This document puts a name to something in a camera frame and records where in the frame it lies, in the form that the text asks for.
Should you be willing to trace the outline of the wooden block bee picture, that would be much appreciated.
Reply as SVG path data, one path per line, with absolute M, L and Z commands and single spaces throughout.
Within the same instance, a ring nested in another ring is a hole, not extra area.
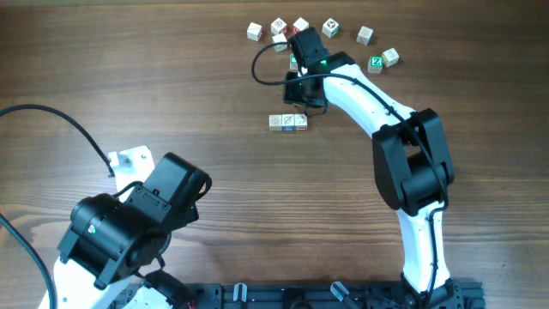
M 251 22 L 247 28 L 247 38 L 258 42 L 262 37 L 262 26 Z

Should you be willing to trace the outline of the wooden block red side picture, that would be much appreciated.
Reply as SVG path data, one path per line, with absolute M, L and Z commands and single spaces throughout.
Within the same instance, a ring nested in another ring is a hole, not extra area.
M 307 130 L 308 128 L 307 116 L 304 114 L 295 114 L 294 125 L 295 125 L 295 130 Z

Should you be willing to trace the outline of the wooden block blue side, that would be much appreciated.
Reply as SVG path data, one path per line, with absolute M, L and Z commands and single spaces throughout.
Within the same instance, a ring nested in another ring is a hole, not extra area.
M 282 114 L 282 130 L 283 131 L 296 130 L 294 114 Z

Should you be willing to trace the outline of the plain wooden block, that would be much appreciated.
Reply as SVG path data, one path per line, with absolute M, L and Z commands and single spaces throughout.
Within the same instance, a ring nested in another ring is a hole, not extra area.
M 282 116 L 281 115 L 269 115 L 268 126 L 271 131 L 282 131 Z

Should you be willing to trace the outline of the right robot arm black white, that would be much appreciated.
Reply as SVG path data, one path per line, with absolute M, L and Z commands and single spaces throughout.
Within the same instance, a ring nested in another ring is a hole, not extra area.
M 377 189 L 401 225 L 404 278 L 417 294 L 432 294 L 449 280 L 442 215 L 454 180 L 439 116 L 393 100 L 345 52 L 329 53 L 313 28 L 289 44 L 299 68 L 287 76 L 293 100 L 337 106 L 371 138 Z

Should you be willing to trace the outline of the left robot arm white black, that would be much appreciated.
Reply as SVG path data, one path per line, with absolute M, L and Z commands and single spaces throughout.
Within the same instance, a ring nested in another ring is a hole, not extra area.
M 112 152 L 117 190 L 82 199 L 54 264 L 54 295 L 60 308 L 106 308 L 141 267 L 160 260 L 172 232 L 196 221 L 196 202 L 212 179 L 174 153 L 158 163 L 147 148 Z

